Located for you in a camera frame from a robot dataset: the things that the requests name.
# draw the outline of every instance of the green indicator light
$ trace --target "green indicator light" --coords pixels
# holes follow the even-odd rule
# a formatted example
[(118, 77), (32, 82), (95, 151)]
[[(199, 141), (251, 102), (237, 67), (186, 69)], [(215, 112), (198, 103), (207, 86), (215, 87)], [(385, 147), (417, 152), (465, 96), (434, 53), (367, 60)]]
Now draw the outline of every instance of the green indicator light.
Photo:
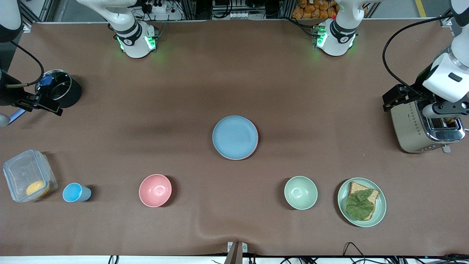
[(124, 47), (122, 46), (121, 40), (118, 38), (117, 41), (119, 42), (119, 45), (121, 46), (121, 50), (124, 50)]
[(318, 38), (318, 47), (324, 46), (324, 42), (326, 38), (327, 38), (327, 32), (324, 32), (324, 34), (320, 38)]
[(353, 40), (355, 39), (356, 34), (353, 35), (352, 39), (350, 40), (350, 45), (348, 48), (351, 48), (353, 46)]
[(148, 48), (154, 49), (154, 48), (156, 47), (156, 45), (155, 45), (155, 39), (149, 38), (149, 37), (145, 36), (145, 41), (146, 41), (147, 44), (148, 44)]

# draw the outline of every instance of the black pot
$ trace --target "black pot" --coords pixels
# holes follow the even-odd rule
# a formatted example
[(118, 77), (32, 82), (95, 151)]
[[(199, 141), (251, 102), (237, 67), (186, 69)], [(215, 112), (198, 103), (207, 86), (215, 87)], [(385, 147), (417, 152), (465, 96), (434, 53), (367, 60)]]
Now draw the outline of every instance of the black pot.
[(46, 72), (34, 91), (58, 102), (60, 108), (71, 107), (82, 96), (82, 87), (63, 70)]

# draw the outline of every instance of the clear plastic container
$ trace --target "clear plastic container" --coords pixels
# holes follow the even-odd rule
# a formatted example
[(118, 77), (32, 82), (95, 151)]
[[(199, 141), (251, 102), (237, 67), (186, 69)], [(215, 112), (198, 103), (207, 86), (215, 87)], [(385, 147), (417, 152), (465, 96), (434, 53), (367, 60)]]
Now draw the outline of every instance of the clear plastic container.
[(57, 189), (57, 181), (47, 158), (39, 151), (28, 149), (3, 165), (11, 198), (28, 202)]

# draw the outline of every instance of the black cable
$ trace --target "black cable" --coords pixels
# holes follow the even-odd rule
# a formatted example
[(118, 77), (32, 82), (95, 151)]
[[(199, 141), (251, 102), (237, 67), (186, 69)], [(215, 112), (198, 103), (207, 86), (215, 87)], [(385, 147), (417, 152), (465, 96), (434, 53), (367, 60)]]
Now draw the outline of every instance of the black cable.
[(352, 264), (357, 264), (357, 263), (359, 263), (359, 262), (361, 262), (361, 261), (363, 261), (363, 263), (369, 261), (369, 262), (376, 263), (376, 264), (392, 264), (391, 261), (389, 261), (389, 259), (387, 259), (387, 258), (385, 258), (385, 260), (386, 260), (388, 263), (383, 263), (383, 262), (379, 262), (379, 261), (374, 261), (374, 260), (371, 260), (371, 259), (367, 259), (367, 258), (365, 257), (365, 255), (363, 254), (363, 252), (362, 252), (353, 242), (347, 242), (347, 243), (345, 244), (344, 251), (342, 252), (342, 257), (345, 257), (345, 254), (346, 254), (346, 252), (347, 252), (347, 249), (348, 249), (348, 247), (349, 247), (350, 245), (354, 246), (354, 247), (356, 248), (356, 250), (362, 255), (362, 258), (363, 258), (363, 259), (359, 259), (359, 260), (357, 260), (357, 261), (354, 261), (352, 258), (350, 258), (350, 260), (352, 260)]
[(420, 258), (418, 258), (418, 257), (416, 257), (416, 256), (414, 257), (414, 259), (416, 259), (416, 260), (417, 260), (418, 262), (420, 262), (421, 264), (426, 264), (425, 262), (421, 261)]
[[(113, 256), (114, 255), (111, 255), (109, 257), (109, 261), (107, 262), (107, 264), (111, 264), (111, 260), (113, 259)], [(114, 264), (117, 264), (119, 262), (119, 255), (116, 255), (116, 260), (114, 261)]]
[(311, 257), (309, 256), (301, 256), (298, 258), (301, 261), (305, 262), (305, 264), (317, 264), (316, 263), (316, 260), (318, 260), (319, 258), (315, 258), (315, 259), (312, 259)]
[(318, 36), (319, 36), (319, 35), (317, 35), (317, 34), (310, 33), (310, 32), (308, 32), (308, 31), (306, 30), (306, 29), (313, 29), (313, 26), (301, 24), (300, 22), (298, 22), (298, 20), (296, 20), (296, 19), (293, 20), (293, 19), (291, 19), (291, 18), (289, 18), (289, 17), (286, 17), (286, 16), (280, 17), (280, 19), (286, 19), (286, 20), (290, 21), (291, 23), (297, 25), (297, 26), (300, 27), (300, 29), (301, 29), (304, 33), (306, 33), (306, 35), (308, 35), (308, 36), (311, 36), (311, 37), (318, 37)]
[(276, 15), (276, 14), (278, 14), (278, 13), (280, 13), (280, 10), (278, 10), (277, 12), (275, 12), (275, 13), (273, 13), (273, 14), (267, 14), (267, 11), (266, 11), (266, 12), (264, 13), (264, 16), (262, 17), (262, 19), (264, 19), (265, 16), (273, 16), (273, 15)]
[(232, 10), (233, 10), (233, 0), (229, 0), (229, 2), (227, 3), (227, 9), (226, 9), (225, 13), (222, 16), (216, 16), (215, 14), (212, 14), (212, 16), (215, 17), (215, 18), (225, 18), (225, 17), (229, 16), (229, 14), (231, 13)]
[(394, 258), (391, 258), (391, 261), (392, 261), (393, 264), (400, 264), (399, 259), (397, 258), (397, 256), (394, 256)]
[(25, 50), (22, 46), (16, 44), (13, 41), (10, 41), (10, 43), (15, 45), (17, 48), (21, 49), (27, 55), (29, 55), (33, 60), (35, 60), (38, 63), (39, 67), (41, 67), (41, 75), (39, 76), (39, 78), (37, 78), (34, 82), (26, 83), (26, 86), (30, 86), (30, 85), (34, 85), (34, 84), (38, 83), (42, 79), (42, 76), (44, 75), (44, 67), (42, 66), (41, 62), (38, 59), (36, 59), (36, 57), (34, 57), (33, 54), (31, 54), (27, 50)]
[(195, 14), (192, 14), (192, 13), (190, 13), (190, 12), (187, 13), (187, 12), (182, 8), (182, 6), (179, 5), (180, 3), (179, 3), (178, 1), (174, 2), (174, 0), (173, 0), (173, 5), (174, 5), (174, 4), (177, 6), (177, 8), (178, 8), (181, 12), (184, 13), (184, 15), (186, 16), (186, 17), (185, 17), (185, 20), (187, 20), (188, 17), (189, 17), (190, 19), (192, 19), (192, 16), (196, 16)]
[(287, 261), (289, 264), (292, 264), (292, 263), (290, 262), (290, 258), (285, 258), (284, 260), (282, 260), (282, 262), (280, 262), (280, 264), (283, 264), (285, 261)]
[(420, 96), (423, 97), (423, 98), (426, 98), (426, 96), (423, 95), (421, 92), (416, 91), (414, 88), (412, 88), (410, 85), (408, 85), (407, 83), (405, 83), (401, 78), (397, 77), (397, 75), (395, 75), (395, 74), (391, 71), (391, 69), (389, 68), (389, 66), (387, 65), (387, 62), (386, 62), (386, 50), (387, 50), (387, 47), (389, 46), (389, 43), (391, 43), (391, 41), (392, 41), (399, 33), (401, 33), (402, 31), (404, 31), (404, 30), (406, 30), (406, 29), (408, 29), (408, 28), (414, 27), (414, 26), (418, 26), (418, 25), (422, 25), (422, 24), (425, 24), (425, 23), (429, 23), (429, 22), (433, 22), (433, 21), (437, 21), (437, 20), (441, 20), (441, 19), (446, 19), (446, 18), (450, 18), (450, 17), (453, 17), (453, 15), (435, 17), (435, 18), (431, 18), (431, 19), (419, 21), (419, 22), (410, 24), (410, 25), (408, 25), (408, 26), (405, 26), (405, 27), (399, 29), (396, 33), (394, 33), (394, 35), (392, 35), (392, 37), (386, 42), (386, 45), (385, 45), (384, 48), (383, 48), (383, 64), (384, 64), (384, 67), (386, 68), (387, 72), (389, 72), (389, 74), (391, 74), (391, 76), (394, 77), (394, 79), (396, 79), (398, 82), (400, 82), (400, 83), (401, 83), (402, 85), (404, 85), (406, 88), (410, 89), (411, 91), (415, 92), (416, 94), (420, 95)]

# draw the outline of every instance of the toast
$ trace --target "toast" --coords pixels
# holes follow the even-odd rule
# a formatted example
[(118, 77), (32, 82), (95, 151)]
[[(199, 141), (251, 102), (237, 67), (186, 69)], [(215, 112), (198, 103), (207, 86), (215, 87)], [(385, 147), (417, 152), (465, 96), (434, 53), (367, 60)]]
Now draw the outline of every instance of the toast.
[[(350, 183), (350, 191), (348, 192), (348, 195), (351, 195), (351, 194), (356, 193), (358, 191), (368, 190), (368, 189), (369, 189), (368, 187), (363, 186), (361, 184), (358, 184), (358, 183), (352, 181)], [(376, 199), (378, 198), (378, 194), (379, 194), (379, 191), (373, 190), (373, 192), (368, 197), (368, 200), (373, 203), (373, 206), (375, 207), (375, 209), (376, 209)], [(371, 219), (371, 216), (373, 216), (373, 213), (375, 212), (375, 209), (373, 209), (373, 212), (371, 212), (370, 215), (367, 218), (365, 218), (364, 221), (368, 221), (368, 220)]]

